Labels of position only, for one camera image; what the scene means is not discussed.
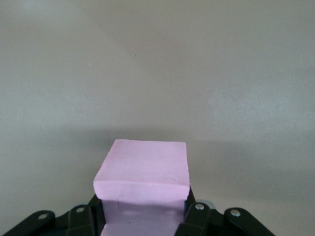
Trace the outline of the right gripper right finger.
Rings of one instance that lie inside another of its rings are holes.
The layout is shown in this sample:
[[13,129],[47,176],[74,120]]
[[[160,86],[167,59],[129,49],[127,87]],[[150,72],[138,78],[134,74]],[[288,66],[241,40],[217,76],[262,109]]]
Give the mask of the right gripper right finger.
[[273,233],[247,210],[232,207],[223,214],[198,202],[192,189],[185,201],[184,220],[174,236],[273,236]]

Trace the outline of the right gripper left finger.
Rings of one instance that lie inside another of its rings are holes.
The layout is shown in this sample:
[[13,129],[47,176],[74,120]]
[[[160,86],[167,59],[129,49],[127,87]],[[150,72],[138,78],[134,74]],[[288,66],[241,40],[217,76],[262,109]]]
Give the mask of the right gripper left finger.
[[105,226],[101,200],[94,195],[86,205],[78,205],[57,217],[49,210],[37,211],[4,236],[100,236]]

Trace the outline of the pink foam cube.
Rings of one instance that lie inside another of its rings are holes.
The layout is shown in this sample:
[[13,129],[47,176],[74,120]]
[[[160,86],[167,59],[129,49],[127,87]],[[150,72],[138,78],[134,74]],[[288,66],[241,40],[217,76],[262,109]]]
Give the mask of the pink foam cube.
[[116,140],[93,186],[101,236],[174,236],[190,189],[186,144]]

